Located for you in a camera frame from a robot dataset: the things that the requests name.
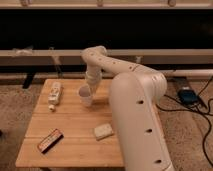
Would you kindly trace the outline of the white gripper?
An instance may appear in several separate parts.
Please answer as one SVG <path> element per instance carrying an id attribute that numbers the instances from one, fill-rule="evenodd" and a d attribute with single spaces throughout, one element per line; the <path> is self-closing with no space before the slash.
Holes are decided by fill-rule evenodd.
<path id="1" fill-rule="evenodd" d="M 85 79 L 90 87 L 91 95 L 94 96 L 102 80 L 102 72 L 98 69 L 87 70 Z"/>

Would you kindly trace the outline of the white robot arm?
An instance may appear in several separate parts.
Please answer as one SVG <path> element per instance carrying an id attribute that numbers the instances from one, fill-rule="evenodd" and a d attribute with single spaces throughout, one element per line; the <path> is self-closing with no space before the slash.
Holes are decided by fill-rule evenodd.
<path id="1" fill-rule="evenodd" d="M 83 50 L 82 59 L 92 93 L 103 71 L 114 75 L 109 104 L 125 171 L 175 171 L 155 110 L 156 101 L 167 90 L 165 76 L 144 65 L 109 57 L 103 46 Z"/>

